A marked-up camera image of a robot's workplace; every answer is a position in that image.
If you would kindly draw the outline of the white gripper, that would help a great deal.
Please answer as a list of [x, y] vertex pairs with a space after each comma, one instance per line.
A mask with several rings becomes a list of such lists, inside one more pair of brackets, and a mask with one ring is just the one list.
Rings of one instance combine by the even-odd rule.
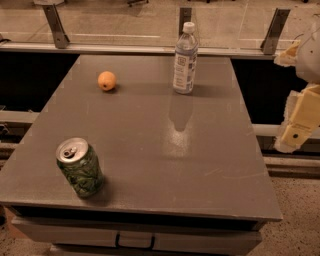
[[294, 41], [275, 57], [274, 63], [282, 67], [296, 65], [297, 76], [309, 83], [301, 92], [289, 93], [274, 143], [277, 151], [292, 153], [320, 126], [320, 22], [315, 21], [301, 42]]

